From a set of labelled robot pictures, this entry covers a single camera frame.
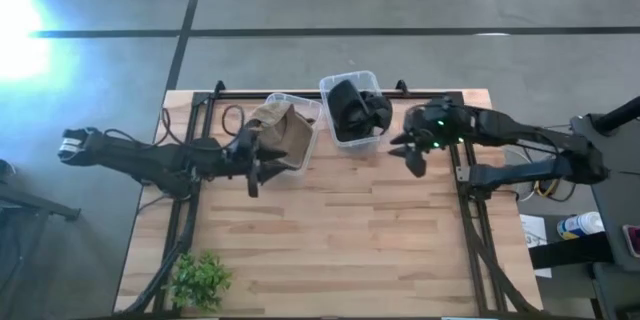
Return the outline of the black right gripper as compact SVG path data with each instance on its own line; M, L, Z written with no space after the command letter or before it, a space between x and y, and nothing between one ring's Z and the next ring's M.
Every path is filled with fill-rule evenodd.
M455 109L445 124L436 124L424 119L424 109L410 109L405 114L404 132L394 137L391 145L403 145L388 151L392 156L405 158L405 165L416 177L426 173L423 154L434 149L460 143L473 130L475 119L464 109Z

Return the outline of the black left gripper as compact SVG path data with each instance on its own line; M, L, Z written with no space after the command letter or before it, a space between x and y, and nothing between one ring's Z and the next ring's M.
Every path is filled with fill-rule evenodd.
M228 177L231 178L235 175L244 175L247 179L248 195L252 198L258 197L258 171L259 183L264 184L279 174L289 170L288 165L280 162L263 162L259 165L257 158L258 142L255 139L255 136L253 148L248 152L234 152L231 148L232 143L226 152L226 163L230 167ZM288 153L281 149L268 146L259 147L260 161L273 161L286 157L287 155Z

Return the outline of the tan cotton cap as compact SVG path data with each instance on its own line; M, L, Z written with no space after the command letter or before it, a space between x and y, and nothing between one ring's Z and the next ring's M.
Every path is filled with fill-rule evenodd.
M306 118L291 106L272 125L266 126L261 141L267 146L287 153L279 161L290 168L302 167L313 135L313 128Z

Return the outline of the light beige cap with strap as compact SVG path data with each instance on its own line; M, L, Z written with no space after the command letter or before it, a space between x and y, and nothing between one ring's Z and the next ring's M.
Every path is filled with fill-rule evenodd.
M294 106L287 101L269 102L257 107L249 116L250 122L255 122L260 126L275 126L281 120L286 119L294 113Z

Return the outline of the dark olive cap with buckle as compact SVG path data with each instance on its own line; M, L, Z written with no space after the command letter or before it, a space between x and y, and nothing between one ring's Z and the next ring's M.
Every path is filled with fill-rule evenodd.
M391 125L391 101L383 95L358 90L351 80L343 80L329 91L327 105L339 142L371 137L375 128L384 134Z

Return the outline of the clear plastic bin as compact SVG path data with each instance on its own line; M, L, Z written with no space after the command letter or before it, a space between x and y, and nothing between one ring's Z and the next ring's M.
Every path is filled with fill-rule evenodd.
M374 151L393 117L391 101L376 76L357 71L323 78L321 99L337 147L350 154Z
M299 113L304 118L306 118L309 124L313 128L312 139L307 149L306 157L302 167L299 169L293 169L289 167L289 170L284 172L285 174L301 175L308 166L308 163L310 161L311 154L313 152L313 148L315 146L316 139L319 133L319 122L323 119L322 104L318 101L309 100L309 99L294 96L291 94L279 93L279 92L271 93L263 104L269 103L269 102L276 102L276 101L287 101L292 103L296 112ZM261 134L265 126L260 126L255 122L250 122L249 118L247 120L246 126L249 129L255 130L258 133L258 139L260 143L262 145L266 145L261 141Z

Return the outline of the small green artificial plant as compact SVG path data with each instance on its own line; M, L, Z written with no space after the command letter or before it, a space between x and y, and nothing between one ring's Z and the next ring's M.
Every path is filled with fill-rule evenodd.
M166 289L178 308L215 312L222 307L231 279L232 271L211 251L188 252L176 260Z

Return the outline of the white paper sheet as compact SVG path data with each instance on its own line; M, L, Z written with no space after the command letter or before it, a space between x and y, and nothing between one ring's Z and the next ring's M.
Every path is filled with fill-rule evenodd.
M542 217L521 214L520 220L528 248L547 244L545 221Z

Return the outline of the white canister blue yellow label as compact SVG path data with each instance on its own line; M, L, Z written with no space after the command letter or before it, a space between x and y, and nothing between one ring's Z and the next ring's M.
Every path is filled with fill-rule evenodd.
M558 222L556 230L564 240L604 232L604 225L599 212L591 211L574 215Z

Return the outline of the black flat bar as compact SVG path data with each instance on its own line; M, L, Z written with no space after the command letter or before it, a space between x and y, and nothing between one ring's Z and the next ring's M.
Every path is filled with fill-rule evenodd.
M605 232L532 247L529 249L529 255L534 269L614 262Z

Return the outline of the black round pole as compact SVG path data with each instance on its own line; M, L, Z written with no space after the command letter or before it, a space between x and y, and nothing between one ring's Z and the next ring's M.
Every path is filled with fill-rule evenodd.
M592 124L597 132L600 134L606 134L638 117L640 117L640 96L637 96L620 107L597 117L592 121Z

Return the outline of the grey side cart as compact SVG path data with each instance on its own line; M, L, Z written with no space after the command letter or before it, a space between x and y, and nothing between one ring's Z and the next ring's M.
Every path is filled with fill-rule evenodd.
M594 263L594 288L606 320L640 320L640 257L631 254L625 227L640 227L640 121L599 134L586 116L571 119L573 131L603 154L609 178L591 187L611 247L611 263Z

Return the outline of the black floor stand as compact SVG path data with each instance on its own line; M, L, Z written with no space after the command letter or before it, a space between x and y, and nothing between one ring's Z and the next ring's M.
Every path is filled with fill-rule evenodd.
M9 184L16 168L0 159L0 320L11 314L20 273L34 254L47 220L74 221L81 210L19 190Z

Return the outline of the pink phone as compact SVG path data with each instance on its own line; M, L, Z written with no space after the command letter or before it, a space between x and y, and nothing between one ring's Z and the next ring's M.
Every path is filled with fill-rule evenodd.
M622 232L629 253L635 258L640 258L640 226L623 225Z

